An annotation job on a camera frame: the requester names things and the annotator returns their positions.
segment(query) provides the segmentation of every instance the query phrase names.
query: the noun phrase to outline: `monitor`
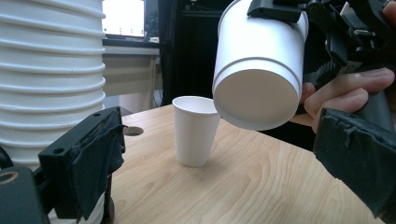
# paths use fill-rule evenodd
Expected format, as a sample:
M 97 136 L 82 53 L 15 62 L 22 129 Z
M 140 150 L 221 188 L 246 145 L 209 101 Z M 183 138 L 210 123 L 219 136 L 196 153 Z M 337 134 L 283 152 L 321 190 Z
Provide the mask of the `monitor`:
M 103 32 L 107 38 L 144 38 L 144 0 L 104 0 Z

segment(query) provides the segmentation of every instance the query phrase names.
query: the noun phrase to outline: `table surface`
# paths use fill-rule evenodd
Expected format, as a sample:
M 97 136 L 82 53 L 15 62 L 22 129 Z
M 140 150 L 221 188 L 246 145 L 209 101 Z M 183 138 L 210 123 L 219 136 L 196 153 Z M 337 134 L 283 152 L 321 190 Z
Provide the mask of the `table surface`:
M 115 223 L 383 223 L 315 155 L 221 119 L 209 162 L 180 165 L 171 105 L 122 118 Z

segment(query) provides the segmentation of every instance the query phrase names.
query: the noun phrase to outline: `white plastic cups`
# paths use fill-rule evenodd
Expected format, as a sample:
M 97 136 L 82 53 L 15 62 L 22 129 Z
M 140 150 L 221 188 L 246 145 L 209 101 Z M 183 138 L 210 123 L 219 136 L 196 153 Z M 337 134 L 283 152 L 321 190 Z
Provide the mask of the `white plastic cups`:
M 250 18 L 250 0 L 236 0 L 219 22 L 213 100 L 222 118 L 250 130 L 287 122 L 302 94 L 308 18 L 298 23 Z
M 201 167 L 209 159 L 220 116 L 213 100 L 181 96 L 173 100 L 175 109 L 175 151 L 177 161 Z
M 101 0 L 0 1 L 0 146 L 37 154 L 103 109 Z

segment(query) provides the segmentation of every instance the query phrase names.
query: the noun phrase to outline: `human hand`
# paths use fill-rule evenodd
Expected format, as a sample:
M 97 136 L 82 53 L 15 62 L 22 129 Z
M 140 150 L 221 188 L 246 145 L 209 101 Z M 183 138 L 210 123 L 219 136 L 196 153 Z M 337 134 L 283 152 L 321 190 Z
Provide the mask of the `human hand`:
M 396 29 L 396 2 L 389 2 L 383 12 Z M 290 121 L 311 126 L 316 132 L 323 107 L 354 113 L 365 105 L 369 93 L 384 90 L 394 77 L 391 70 L 382 68 L 339 76 L 318 91 L 313 84 L 304 83 L 300 104 L 304 104 L 307 114 L 295 115 Z M 387 99 L 396 128 L 396 90 L 387 92 Z

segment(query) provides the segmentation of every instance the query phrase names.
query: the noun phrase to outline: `cup rim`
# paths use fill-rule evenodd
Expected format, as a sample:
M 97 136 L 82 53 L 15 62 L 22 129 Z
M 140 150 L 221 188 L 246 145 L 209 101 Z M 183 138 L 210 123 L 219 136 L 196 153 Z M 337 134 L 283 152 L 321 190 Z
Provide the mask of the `cup rim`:
M 185 99 L 195 99 L 195 100 L 200 100 L 200 101 L 207 101 L 208 104 L 210 104 L 210 106 L 212 108 L 209 108 L 208 110 L 193 110 L 193 109 L 188 109 L 184 106 L 182 106 L 180 104 L 179 101 L 185 100 Z M 178 96 L 175 99 L 172 100 L 172 105 L 181 110 L 181 111 L 185 111 L 188 113 L 192 113 L 195 115 L 201 115 L 201 116 L 209 116 L 209 115 L 218 115 L 219 112 L 217 111 L 217 109 L 215 108 L 213 99 L 207 98 L 207 97 L 203 97 L 203 96 L 193 96 L 193 95 L 185 95 L 185 96 Z

